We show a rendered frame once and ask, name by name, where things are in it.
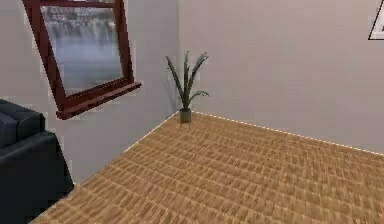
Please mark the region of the dark red framed window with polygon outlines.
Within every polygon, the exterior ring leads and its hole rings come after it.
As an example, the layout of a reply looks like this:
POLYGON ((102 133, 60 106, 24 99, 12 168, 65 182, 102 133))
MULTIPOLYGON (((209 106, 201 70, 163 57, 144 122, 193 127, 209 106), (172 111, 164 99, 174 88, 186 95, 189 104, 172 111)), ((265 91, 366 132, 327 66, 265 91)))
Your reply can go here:
POLYGON ((141 87, 126 0, 22 0, 54 101, 67 120, 141 87))

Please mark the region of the dark blue sofa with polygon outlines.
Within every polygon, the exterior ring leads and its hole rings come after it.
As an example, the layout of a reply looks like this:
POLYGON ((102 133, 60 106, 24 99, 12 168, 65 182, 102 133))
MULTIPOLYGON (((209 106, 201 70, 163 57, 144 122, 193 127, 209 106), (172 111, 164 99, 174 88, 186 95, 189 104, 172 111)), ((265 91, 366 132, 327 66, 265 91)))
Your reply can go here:
POLYGON ((44 115, 0 99, 0 224, 29 224, 73 189, 44 115))

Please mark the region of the green potted house plant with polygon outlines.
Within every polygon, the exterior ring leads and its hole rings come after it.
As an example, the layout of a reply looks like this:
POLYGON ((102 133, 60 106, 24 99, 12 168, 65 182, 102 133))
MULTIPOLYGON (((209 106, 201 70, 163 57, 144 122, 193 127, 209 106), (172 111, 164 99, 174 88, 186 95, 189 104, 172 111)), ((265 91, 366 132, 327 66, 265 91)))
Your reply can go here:
POLYGON ((189 65, 189 52, 185 53, 183 63, 183 82, 180 82, 178 73, 176 72, 175 66, 173 65, 169 56, 166 57, 167 69, 171 72, 176 88, 178 90, 181 99, 181 108, 179 109, 180 124, 190 124, 192 121, 192 111, 190 104, 196 96, 209 96, 207 91, 197 90, 195 93, 191 93, 194 80, 198 73, 198 70, 202 64, 209 58, 206 52, 202 53, 194 67, 189 65))

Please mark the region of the black framed wall picture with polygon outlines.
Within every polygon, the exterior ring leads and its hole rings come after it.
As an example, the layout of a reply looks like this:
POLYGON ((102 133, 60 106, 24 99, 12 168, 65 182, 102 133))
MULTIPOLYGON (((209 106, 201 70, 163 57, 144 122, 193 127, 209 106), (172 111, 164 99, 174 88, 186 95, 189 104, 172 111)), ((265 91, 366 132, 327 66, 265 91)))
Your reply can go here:
POLYGON ((369 41, 384 41, 384 0, 380 0, 377 7, 375 18, 370 28, 369 41))

